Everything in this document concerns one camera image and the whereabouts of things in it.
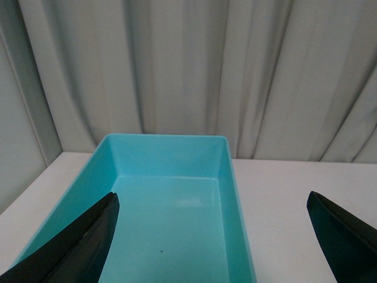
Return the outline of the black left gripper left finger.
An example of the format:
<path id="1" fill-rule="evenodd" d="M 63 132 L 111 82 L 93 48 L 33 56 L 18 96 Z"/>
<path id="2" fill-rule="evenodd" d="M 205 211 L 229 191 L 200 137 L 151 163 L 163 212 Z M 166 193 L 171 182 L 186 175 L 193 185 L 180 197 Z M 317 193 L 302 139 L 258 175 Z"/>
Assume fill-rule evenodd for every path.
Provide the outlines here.
<path id="1" fill-rule="evenodd" d="M 6 282 L 98 282 L 120 203 L 110 192 L 60 233 L 6 271 Z"/>

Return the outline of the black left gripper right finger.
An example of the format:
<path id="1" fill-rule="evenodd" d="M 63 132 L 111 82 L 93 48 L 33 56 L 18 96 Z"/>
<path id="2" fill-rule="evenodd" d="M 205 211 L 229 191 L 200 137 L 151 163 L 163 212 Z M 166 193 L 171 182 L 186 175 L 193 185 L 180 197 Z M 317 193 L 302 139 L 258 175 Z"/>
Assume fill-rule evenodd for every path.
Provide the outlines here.
<path id="1" fill-rule="evenodd" d="M 307 211 L 337 282 L 376 282 L 376 229 L 318 192 Z"/>

